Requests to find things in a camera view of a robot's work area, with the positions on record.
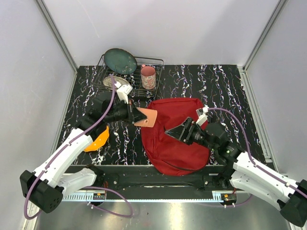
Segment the pink leather wallet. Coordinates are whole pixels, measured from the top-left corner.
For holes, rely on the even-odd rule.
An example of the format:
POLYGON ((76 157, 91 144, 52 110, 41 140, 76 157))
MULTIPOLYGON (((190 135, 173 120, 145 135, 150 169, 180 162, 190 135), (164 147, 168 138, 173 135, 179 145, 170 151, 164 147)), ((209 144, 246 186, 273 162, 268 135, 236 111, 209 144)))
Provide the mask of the pink leather wallet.
POLYGON ((146 119, 138 121, 134 125, 136 127, 153 127, 157 119, 158 111, 141 107, 137 107, 137 109, 146 116, 146 119))

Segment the red student backpack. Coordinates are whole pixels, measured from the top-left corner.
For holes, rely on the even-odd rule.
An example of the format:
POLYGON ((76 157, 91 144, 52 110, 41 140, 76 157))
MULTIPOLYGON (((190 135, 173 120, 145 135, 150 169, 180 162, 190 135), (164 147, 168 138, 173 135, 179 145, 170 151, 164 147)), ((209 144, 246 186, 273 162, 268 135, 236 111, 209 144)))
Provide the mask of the red student backpack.
POLYGON ((205 167, 210 158, 208 148, 197 143, 187 145, 165 134, 188 117, 198 119, 196 110, 204 105, 197 98, 166 98, 150 102, 148 109, 157 111, 153 127, 142 127, 144 150, 151 164, 162 174, 182 176, 205 167))

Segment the dark wire dish rack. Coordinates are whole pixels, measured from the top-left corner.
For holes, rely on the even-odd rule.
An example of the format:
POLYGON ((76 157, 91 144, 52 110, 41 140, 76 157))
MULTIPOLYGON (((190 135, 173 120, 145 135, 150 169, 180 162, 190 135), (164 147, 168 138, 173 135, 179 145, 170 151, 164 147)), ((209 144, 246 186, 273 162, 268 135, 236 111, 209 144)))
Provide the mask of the dark wire dish rack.
POLYGON ((112 88, 104 84, 105 78, 109 75, 121 77, 125 79, 132 87, 132 91, 129 93, 130 97, 146 97, 155 98, 160 84, 161 74, 164 69, 164 61, 159 58, 149 58, 149 57, 135 57, 138 63, 136 70, 131 75, 118 74, 112 71, 104 61, 104 54, 100 57, 98 61, 98 66, 96 68, 96 76, 93 80, 93 85, 97 87, 100 91, 111 91, 112 88), (141 81, 141 65, 147 65, 154 67, 156 73, 156 86, 153 89, 145 89, 142 86, 141 81))

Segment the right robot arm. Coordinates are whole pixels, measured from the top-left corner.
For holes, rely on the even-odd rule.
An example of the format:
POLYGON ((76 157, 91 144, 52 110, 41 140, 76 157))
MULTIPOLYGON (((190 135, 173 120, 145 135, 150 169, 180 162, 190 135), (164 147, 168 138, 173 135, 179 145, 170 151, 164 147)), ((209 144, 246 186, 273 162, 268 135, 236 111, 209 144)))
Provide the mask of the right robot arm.
POLYGON ((202 129, 192 118, 165 133, 187 145, 197 143, 213 150, 226 170, 218 177, 224 190, 234 187, 271 204, 290 223, 303 227, 307 222, 307 182, 282 175, 249 156, 233 144, 217 123, 202 129))

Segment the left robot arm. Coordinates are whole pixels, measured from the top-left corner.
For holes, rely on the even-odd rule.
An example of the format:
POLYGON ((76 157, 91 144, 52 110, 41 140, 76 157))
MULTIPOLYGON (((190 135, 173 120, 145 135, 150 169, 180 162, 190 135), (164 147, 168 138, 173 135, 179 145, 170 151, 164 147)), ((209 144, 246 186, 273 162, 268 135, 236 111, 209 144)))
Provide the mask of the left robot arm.
POLYGON ((94 190, 103 186, 104 172, 95 166, 88 165, 69 176, 64 173, 86 148, 104 144, 102 134, 107 131, 108 123, 126 121, 139 127, 152 127, 156 116, 155 110, 136 107, 124 93, 100 92, 62 145, 39 167, 20 175, 25 217, 31 219, 27 212, 29 202, 41 212, 50 213, 64 197, 88 186, 94 190))

